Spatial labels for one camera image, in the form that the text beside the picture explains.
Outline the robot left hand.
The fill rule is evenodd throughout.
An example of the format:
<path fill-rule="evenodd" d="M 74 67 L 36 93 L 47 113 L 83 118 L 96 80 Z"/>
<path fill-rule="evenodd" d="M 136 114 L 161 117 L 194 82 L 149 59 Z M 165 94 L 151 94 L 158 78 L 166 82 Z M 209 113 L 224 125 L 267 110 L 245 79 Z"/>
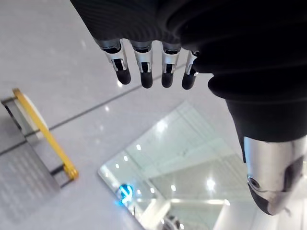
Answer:
<path fill-rule="evenodd" d="M 234 121 L 248 187 L 259 209 L 279 214 L 307 154 L 307 3 L 304 0 L 74 0 L 72 5 L 112 64 L 131 76 L 122 44 L 134 50 L 150 88 L 152 42 L 162 43 L 162 85 L 189 51 L 182 87 L 209 73 L 211 92 Z"/>

